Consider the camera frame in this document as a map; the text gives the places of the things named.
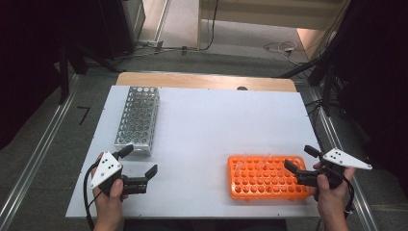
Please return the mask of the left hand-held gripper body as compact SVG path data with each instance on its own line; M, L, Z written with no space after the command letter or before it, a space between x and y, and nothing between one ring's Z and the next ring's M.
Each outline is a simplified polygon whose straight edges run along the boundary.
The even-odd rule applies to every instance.
M148 178L128 177L122 173L123 165L118 161L125 157L120 152L105 152L99 160L97 170L90 181L92 189L98 188L106 196L111 193L111 188L115 180L120 179L123 182L123 194L146 193Z

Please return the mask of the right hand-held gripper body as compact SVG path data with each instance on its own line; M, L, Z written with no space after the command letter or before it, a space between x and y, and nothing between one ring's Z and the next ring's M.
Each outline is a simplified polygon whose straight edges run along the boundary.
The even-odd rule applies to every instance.
M316 187L318 185L317 177L324 174L328 178L329 187L336 189L344 181L344 169L354 167L359 169L371 170L372 165L365 163L339 148L333 148L326 153L320 152L318 170L300 170L296 176L297 183L300 185Z

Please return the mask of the metal test tube rack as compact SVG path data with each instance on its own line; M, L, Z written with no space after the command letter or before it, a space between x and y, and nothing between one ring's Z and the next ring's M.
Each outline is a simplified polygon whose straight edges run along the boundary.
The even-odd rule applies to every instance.
M132 144L135 155L152 154L159 105L158 88L129 88L115 137L117 150Z

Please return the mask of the orange test tube rack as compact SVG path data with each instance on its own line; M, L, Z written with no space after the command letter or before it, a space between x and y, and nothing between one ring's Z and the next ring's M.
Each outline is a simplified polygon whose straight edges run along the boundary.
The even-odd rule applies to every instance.
M268 163L261 164L264 155L252 155L251 160L244 160L243 155L228 157L229 192L234 199L304 199L310 196L307 186L299 185L296 177L284 167L285 160L291 161L297 169L306 166L300 156L269 155ZM243 162L235 170L238 161Z

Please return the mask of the person's left hand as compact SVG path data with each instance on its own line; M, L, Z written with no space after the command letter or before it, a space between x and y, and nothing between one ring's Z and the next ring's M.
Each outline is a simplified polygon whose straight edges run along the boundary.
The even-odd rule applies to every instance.
M114 181L110 195L105 195L98 187L92 190L98 218L122 218L122 200L127 198L127 195L122 195L122 191L123 181L121 179Z

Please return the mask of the person's right hand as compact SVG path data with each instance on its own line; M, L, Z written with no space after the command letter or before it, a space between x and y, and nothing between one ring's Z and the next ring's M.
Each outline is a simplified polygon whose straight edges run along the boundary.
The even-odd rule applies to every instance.
M348 184L343 181L336 189L331 190L328 178L320 174L317 177L319 189L318 211L323 216L339 218L344 214L344 202L348 192Z

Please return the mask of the black metal stand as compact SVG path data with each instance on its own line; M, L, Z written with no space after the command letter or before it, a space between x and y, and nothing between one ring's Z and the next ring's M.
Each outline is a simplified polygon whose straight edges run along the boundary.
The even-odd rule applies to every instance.
M307 82L311 87L316 87L323 82L322 98L318 101L317 105L319 108L323 108L328 116L330 116L330 94L334 76L336 51L339 50L339 44L356 16L356 12L349 9L349 5L352 1L353 0L345 0L345 5L340 9L332 26L324 33L321 39L324 43L323 51L319 52L318 55L308 63L299 64L293 70L281 75L281 78L289 79L304 70L312 68L312 73L307 78Z

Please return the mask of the person's dark clothing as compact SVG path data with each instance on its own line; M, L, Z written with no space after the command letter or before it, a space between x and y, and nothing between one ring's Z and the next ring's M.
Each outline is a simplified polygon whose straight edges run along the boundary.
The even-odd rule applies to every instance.
M126 219L123 231L288 231L284 219Z

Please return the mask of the black curtain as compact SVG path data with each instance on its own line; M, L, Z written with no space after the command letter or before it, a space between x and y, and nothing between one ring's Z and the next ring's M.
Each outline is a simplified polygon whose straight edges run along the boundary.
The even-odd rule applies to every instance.
M79 42L91 0L0 0L0 150L64 83L66 56L87 71Z
M363 149L408 195L408 0L351 0L336 51L339 102Z

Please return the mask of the black tripod stand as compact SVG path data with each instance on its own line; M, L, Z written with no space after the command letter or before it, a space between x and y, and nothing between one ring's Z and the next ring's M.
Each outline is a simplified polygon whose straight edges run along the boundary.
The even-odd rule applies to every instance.
M110 64L102 57L98 56L91 50L87 49L83 44L76 41L62 41L59 46L59 69L60 69L60 86L61 98L59 104L62 105L70 94L70 86L68 83L68 65L71 64L77 74L86 74L88 65L85 62L85 57L89 57L98 64L115 73L124 72L124 69L119 69L113 64Z

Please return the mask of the wooden table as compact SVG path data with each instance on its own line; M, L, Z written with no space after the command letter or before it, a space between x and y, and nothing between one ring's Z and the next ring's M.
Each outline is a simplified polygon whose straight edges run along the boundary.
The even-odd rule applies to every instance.
M237 87L244 86L256 91L296 92L294 82L290 79L172 72L123 72L118 75L116 84L217 90L236 90Z

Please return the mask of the black cabinet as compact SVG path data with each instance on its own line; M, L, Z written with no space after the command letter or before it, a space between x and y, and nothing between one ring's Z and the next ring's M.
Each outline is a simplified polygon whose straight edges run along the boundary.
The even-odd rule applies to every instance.
M110 44L110 58L135 51L145 21L142 0L98 0Z

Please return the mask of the light wooden shelf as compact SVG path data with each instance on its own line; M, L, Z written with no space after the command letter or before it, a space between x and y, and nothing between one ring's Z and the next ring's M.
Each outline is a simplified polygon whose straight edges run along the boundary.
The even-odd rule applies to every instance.
M199 0L196 45L204 19L295 28L312 57L338 29L350 0Z

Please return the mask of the metal floor rail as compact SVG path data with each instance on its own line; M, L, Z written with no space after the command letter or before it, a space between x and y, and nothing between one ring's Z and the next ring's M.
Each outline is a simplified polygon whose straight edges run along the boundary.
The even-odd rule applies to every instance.
M333 147L346 151L344 143L340 138L340 133L334 124L333 118L334 116L328 116L322 107L318 107L312 113L311 121L316 137L318 138L319 147L324 151L328 151ZM374 216L370 210L370 205L368 204L363 193L359 178L354 176L351 183L355 191L353 202L354 213L358 216L363 230L379 231Z
M0 151L0 193L6 194L0 199L0 231L12 224L84 78L74 74L69 79L70 93L62 104L60 92L53 92Z

